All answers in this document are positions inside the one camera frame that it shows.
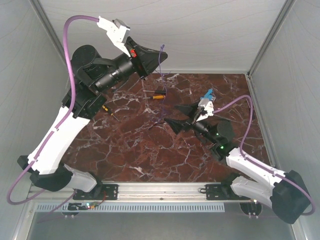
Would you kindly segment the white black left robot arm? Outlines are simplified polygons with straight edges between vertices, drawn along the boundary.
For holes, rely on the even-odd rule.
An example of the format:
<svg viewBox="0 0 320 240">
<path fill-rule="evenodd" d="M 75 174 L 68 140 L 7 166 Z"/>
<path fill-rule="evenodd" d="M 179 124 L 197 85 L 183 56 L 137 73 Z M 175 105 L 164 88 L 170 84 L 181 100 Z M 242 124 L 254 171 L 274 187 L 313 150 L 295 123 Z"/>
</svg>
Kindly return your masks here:
<svg viewBox="0 0 320 240">
<path fill-rule="evenodd" d="M 101 180 L 93 173 L 62 163 L 61 159 L 78 133 L 104 107 L 107 90 L 117 84 L 124 85 L 135 73 L 146 78 L 168 57 L 166 52 L 143 47 L 131 37 L 126 39 L 124 47 L 128 54 L 122 53 L 114 59 L 101 57 L 92 45 L 80 46 L 73 53 L 70 62 L 75 78 L 74 105 L 69 91 L 43 141 L 32 153 L 17 160 L 23 170 L 32 164 L 27 171 L 36 187 L 51 192 L 72 188 L 91 199 L 102 195 Z"/>
</svg>

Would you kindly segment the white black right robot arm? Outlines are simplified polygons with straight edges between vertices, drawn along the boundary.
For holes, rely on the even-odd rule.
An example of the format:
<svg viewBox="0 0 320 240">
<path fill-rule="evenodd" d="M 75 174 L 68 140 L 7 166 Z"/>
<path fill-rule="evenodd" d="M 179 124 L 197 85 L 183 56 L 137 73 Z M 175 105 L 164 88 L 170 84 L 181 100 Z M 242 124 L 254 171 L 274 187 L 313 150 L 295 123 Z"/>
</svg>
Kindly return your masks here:
<svg viewBox="0 0 320 240">
<path fill-rule="evenodd" d="M 176 105 L 175 108 L 187 116 L 183 120 L 165 118 L 175 134 L 193 131 L 201 142 L 213 144 L 210 151 L 218 161 L 224 161 L 228 167 L 242 173 L 221 186 L 225 198 L 232 199 L 237 195 L 256 200 L 271 208 L 288 224 L 295 223 L 301 215 L 307 215 L 306 209 L 314 206 L 298 172 L 285 172 L 269 166 L 233 142 L 235 133 L 229 120 L 221 118 L 216 124 L 210 124 L 206 120 L 209 108 L 198 102 Z"/>
</svg>

